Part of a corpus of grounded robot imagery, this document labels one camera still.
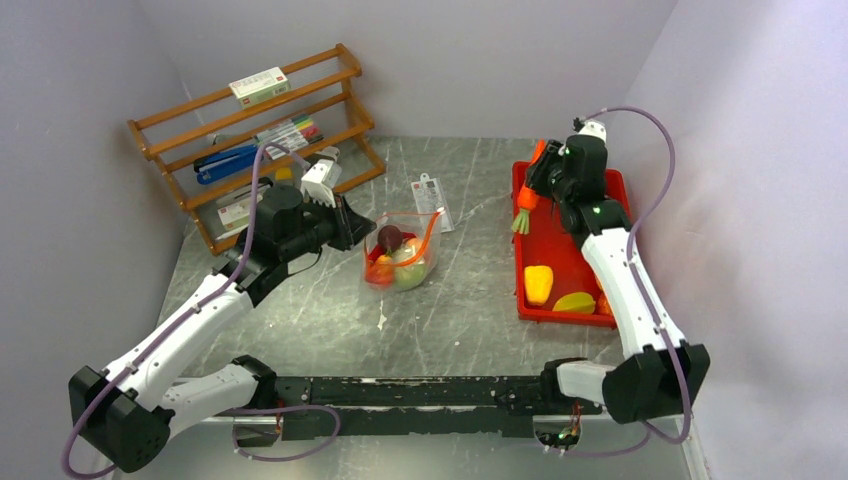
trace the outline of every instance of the table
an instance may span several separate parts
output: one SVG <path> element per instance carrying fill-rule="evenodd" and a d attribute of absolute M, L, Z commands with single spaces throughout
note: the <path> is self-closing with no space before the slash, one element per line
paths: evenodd
<path fill-rule="evenodd" d="M 441 180 L 456 224 L 441 240 L 439 264 L 420 287 L 375 293 L 362 280 L 363 253 L 325 249 L 315 267 L 287 280 L 244 319 L 223 331 L 185 371 L 212 373 L 251 354 L 279 375 L 409 377 L 418 375 L 536 375 L 544 363 L 582 356 L 622 361 L 615 331 L 537 324 L 518 319 L 510 225 L 511 167 L 526 160 L 531 139 L 370 138 L 388 173 L 349 192 L 352 207 L 375 218 L 414 211 L 410 182 L 428 173 Z M 345 176 L 367 168 L 353 145 L 342 144 Z M 193 226 L 185 240 L 162 308 L 167 318 L 200 285 L 214 258 Z M 312 263 L 302 258 L 291 271 Z M 578 448 L 608 451 L 637 442 L 640 425 L 587 419 Z M 673 419 L 659 422 L 675 428 Z M 543 458 L 526 439 L 495 434 L 343 437 L 327 451 L 290 464 L 249 464 L 226 455 L 229 427 L 200 425 L 181 434 L 154 462 L 128 476 L 165 478 L 429 479 L 429 478 L 706 478 L 697 437 L 683 446 L 653 440 L 636 454 L 612 460 Z M 289 442 L 269 455 L 303 451 Z"/>

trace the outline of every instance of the plastic bag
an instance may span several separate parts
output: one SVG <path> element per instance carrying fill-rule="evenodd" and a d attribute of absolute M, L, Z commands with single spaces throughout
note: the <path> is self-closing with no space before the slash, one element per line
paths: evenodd
<path fill-rule="evenodd" d="M 378 218 L 377 228 L 363 242 L 365 283 L 381 291 L 420 285 L 439 256 L 439 220 L 439 213 L 387 213 Z"/>

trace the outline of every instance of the red plastic basket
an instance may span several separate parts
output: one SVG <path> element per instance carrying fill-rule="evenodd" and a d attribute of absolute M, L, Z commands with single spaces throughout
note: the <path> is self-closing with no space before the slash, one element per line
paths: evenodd
<path fill-rule="evenodd" d="M 512 166 L 512 214 L 518 213 L 518 191 L 524 184 L 524 172 L 529 162 L 515 162 Z M 630 204 L 624 191 L 624 178 L 617 170 L 606 171 L 607 195 L 624 205 L 630 215 Z M 592 327 L 615 328 L 610 315 L 554 312 L 551 309 L 563 295 L 586 292 L 595 300 L 601 293 L 592 268 L 577 250 L 571 235 L 559 223 L 559 212 L 551 214 L 551 201 L 539 198 L 539 204 L 530 213 L 530 233 L 513 236 L 515 245 L 515 296 L 518 301 L 518 318 L 537 322 L 572 323 Z M 524 295 L 524 267 L 547 265 L 554 271 L 554 285 L 548 302 L 541 306 L 530 305 Z"/>

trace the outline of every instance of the black wire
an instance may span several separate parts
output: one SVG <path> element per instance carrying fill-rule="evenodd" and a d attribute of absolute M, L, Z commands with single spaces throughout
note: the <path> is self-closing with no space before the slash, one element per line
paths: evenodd
<path fill-rule="evenodd" d="M 322 254 L 322 253 L 324 253 L 324 249 L 323 249 L 323 248 L 318 250 L 318 256 L 317 256 L 317 257 L 315 257 L 315 261 L 314 261 L 314 262 L 312 262 L 312 265 L 310 265 L 310 266 L 308 266 L 308 267 L 305 267 L 305 268 L 301 268 L 300 270 L 298 270 L 298 271 L 296 271 L 296 272 L 292 273 L 291 275 L 289 275 L 289 278 L 291 278 L 291 277 L 293 277 L 293 276 L 297 275 L 298 273 L 303 273 L 303 272 L 305 272 L 305 271 L 309 270 L 310 268 L 314 267 L 315 265 L 318 265 L 318 262 L 319 262 L 319 261 L 321 261 L 321 254 Z"/>

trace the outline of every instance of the wooden shelf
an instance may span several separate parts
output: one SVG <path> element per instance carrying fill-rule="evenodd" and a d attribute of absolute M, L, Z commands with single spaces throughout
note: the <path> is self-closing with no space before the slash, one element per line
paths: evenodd
<path fill-rule="evenodd" d="M 297 61 L 290 65 L 280 67 L 280 69 L 286 75 L 290 75 L 294 72 L 303 70 L 305 68 L 330 60 L 332 58 L 339 59 L 341 69 L 337 73 L 330 74 L 314 82 L 292 89 L 278 97 L 268 100 L 267 102 L 263 102 L 253 107 L 213 120 L 206 125 L 201 125 L 191 130 L 177 133 L 174 136 L 158 143 L 150 143 L 146 135 L 144 134 L 144 130 L 172 120 L 176 117 L 192 113 L 195 110 L 205 107 L 207 105 L 211 105 L 222 100 L 227 100 L 232 96 L 232 92 L 230 91 L 230 89 L 223 88 L 221 90 L 210 93 L 208 95 L 204 95 L 200 98 L 176 106 L 174 108 L 170 108 L 163 112 L 159 112 L 149 117 L 142 118 L 141 120 L 127 121 L 127 125 L 130 129 L 130 132 L 132 133 L 133 138 L 135 139 L 139 151 L 147 160 L 154 162 L 159 168 L 162 173 L 162 176 L 165 177 L 165 180 L 168 183 L 168 187 L 170 188 L 174 199 L 177 201 L 177 204 L 180 206 L 181 209 L 186 211 L 192 217 L 195 224 L 197 224 L 198 229 L 200 230 L 201 236 L 203 237 L 204 241 L 209 247 L 209 250 L 213 254 L 218 255 L 223 251 L 231 248 L 235 244 L 237 236 L 216 241 L 211 237 L 209 228 L 204 225 L 197 210 L 200 206 L 214 201 L 217 198 L 220 198 L 221 196 L 235 190 L 236 188 L 243 187 L 249 184 L 251 174 L 250 172 L 245 172 L 242 174 L 230 176 L 228 177 L 228 180 L 226 182 L 221 182 L 216 186 L 211 187 L 206 191 L 193 197 L 187 197 L 185 191 L 180 186 L 179 182 L 173 174 L 183 168 L 192 166 L 195 160 L 248 142 L 253 138 L 255 134 L 267 130 L 268 128 L 280 122 L 283 122 L 286 119 L 292 118 L 296 115 L 304 113 L 311 115 L 326 108 L 337 105 L 339 103 L 344 103 L 345 113 L 348 121 L 348 128 L 340 133 L 326 136 L 324 140 L 303 147 L 297 152 L 301 156 L 305 157 L 316 153 L 328 146 L 335 145 L 343 140 L 352 138 L 368 157 L 373 168 L 351 180 L 348 180 L 347 182 L 342 183 L 341 185 L 338 185 L 336 187 L 336 191 L 339 193 L 344 193 L 350 190 L 351 188 L 354 188 L 375 177 L 382 175 L 386 171 L 385 162 L 376 154 L 376 152 L 374 152 L 374 150 L 368 144 L 368 141 L 364 135 L 366 131 L 374 128 L 374 119 L 371 117 L 371 115 L 368 113 L 368 111 L 357 98 L 351 82 L 351 79 L 353 77 L 359 77 L 360 75 L 362 75 L 362 68 L 360 67 L 359 61 L 356 59 L 356 57 L 344 45 L 339 43 L 330 50 L 321 52 L 317 55 L 313 55 L 308 58 L 304 58 L 303 60 Z M 265 123 L 259 127 L 246 130 L 243 133 L 232 136 L 231 138 L 228 138 L 225 141 L 202 148 L 192 154 L 183 156 L 177 160 L 166 162 L 162 159 L 162 154 L 165 152 L 171 151 L 192 141 L 205 138 L 206 135 L 215 133 L 229 126 L 236 125 L 260 113 L 264 113 L 269 110 L 282 107 L 288 103 L 291 103 L 294 100 L 303 98 L 307 95 L 318 92 L 337 83 L 341 84 L 342 86 L 342 93 L 340 94 L 334 95 L 330 98 L 314 103 L 307 107 L 288 112 L 271 122 Z M 261 176 L 267 176 L 280 168 L 291 165 L 292 163 L 292 158 L 290 156 L 285 156 L 274 160 L 273 162 L 266 163 L 262 166 L 259 173 Z"/>

